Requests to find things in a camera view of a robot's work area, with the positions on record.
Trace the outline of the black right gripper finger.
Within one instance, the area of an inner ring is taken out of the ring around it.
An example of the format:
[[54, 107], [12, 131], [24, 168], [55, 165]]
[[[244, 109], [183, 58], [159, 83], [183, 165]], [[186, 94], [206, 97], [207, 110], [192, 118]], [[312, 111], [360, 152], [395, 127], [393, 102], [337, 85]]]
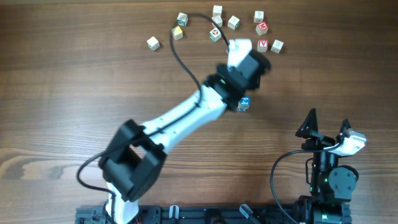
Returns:
[[308, 112], [305, 121], [295, 133], [295, 136], [299, 138], [312, 138], [316, 134], [318, 134], [317, 110], [312, 108]]
[[349, 121], [347, 119], [344, 119], [342, 121], [338, 137], [340, 139], [350, 137], [350, 133], [349, 133], [350, 129], [351, 129], [351, 125], [350, 125]]

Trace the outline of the blue letter wooden block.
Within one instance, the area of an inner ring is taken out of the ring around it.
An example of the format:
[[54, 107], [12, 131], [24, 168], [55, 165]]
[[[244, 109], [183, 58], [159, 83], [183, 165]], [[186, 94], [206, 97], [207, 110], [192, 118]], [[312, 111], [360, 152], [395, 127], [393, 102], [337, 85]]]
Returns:
[[240, 99], [238, 108], [240, 110], [247, 110], [250, 107], [251, 99], [249, 96], [244, 96]]

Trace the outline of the red A wooden block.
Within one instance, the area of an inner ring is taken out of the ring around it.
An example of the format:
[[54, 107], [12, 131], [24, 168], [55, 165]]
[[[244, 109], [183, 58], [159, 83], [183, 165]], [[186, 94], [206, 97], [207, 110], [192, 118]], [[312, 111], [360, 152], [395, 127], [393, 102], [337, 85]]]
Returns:
[[267, 52], [268, 46], [269, 46], [268, 40], [258, 40], [257, 51], [258, 52]]

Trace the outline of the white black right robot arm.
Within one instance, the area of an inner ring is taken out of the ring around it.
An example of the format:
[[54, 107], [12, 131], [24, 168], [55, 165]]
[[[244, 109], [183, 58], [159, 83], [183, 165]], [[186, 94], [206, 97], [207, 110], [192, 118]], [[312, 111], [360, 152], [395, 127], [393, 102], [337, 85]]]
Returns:
[[342, 122], [337, 137], [320, 134], [315, 108], [309, 111], [295, 135], [305, 139], [302, 149], [313, 156], [306, 161], [312, 164], [305, 166], [310, 195], [302, 195], [295, 202], [294, 220], [297, 223], [352, 223], [349, 203], [359, 173], [351, 166], [339, 165], [338, 161], [361, 150], [367, 141], [365, 135], [355, 131], [347, 119]]

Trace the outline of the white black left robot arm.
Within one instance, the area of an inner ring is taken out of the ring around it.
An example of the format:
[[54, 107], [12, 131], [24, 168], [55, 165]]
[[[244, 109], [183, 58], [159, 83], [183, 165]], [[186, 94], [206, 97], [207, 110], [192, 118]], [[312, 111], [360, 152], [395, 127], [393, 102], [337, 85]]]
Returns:
[[139, 199], [158, 179], [172, 149], [226, 111], [236, 111], [246, 92], [259, 88], [261, 76], [270, 68], [251, 40], [230, 40], [227, 63], [219, 64], [192, 96], [156, 119], [123, 123], [98, 164], [111, 191], [106, 211], [112, 221], [132, 221]]

